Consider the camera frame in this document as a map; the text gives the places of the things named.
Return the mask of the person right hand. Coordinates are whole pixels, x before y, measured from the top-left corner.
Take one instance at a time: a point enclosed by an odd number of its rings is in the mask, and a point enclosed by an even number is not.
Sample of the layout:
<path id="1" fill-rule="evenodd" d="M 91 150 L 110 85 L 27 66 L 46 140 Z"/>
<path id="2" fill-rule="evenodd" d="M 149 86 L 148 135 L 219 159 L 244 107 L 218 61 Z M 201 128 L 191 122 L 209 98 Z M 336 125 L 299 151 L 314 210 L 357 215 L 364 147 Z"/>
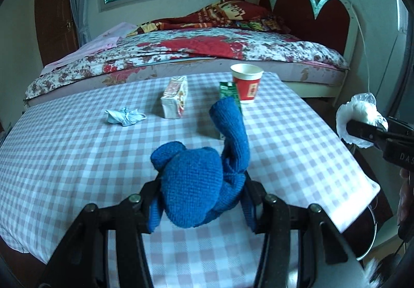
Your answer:
<path id="1" fill-rule="evenodd" d="M 401 240 L 404 240 L 405 235 L 403 234 L 401 227 L 403 226 L 405 220 L 407 220 L 410 207 L 413 204 L 413 187 L 409 184 L 409 179 L 413 173 L 409 172 L 407 169 L 401 168 L 399 174 L 403 179 L 403 183 L 399 191 L 399 202 L 396 216 L 398 224 L 398 237 Z"/>

